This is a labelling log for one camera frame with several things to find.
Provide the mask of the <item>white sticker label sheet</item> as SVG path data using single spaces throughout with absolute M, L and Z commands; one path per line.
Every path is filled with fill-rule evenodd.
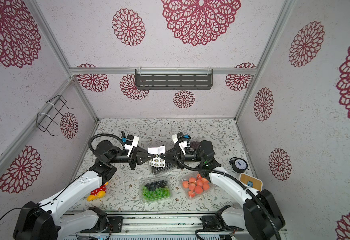
M 154 168 L 164 168 L 166 163 L 164 159 L 161 159 L 161 155 L 164 153 L 165 146 L 148 148 L 148 154 L 154 155 L 154 158 L 149 160 L 149 165 Z

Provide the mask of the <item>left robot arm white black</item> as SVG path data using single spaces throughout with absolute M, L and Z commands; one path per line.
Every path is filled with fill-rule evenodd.
M 137 146 L 136 141 L 127 141 L 120 149 L 104 140 L 91 151 L 97 159 L 88 171 L 55 195 L 38 204 L 28 202 L 21 208 L 13 233 L 14 239 L 61 240 L 83 230 L 107 230 L 107 214 L 97 207 L 90 207 L 82 213 L 68 217 L 64 214 L 73 204 L 111 180 L 117 171 L 114 163 L 129 164 L 134 169 L 136 165 L 158 156 Z

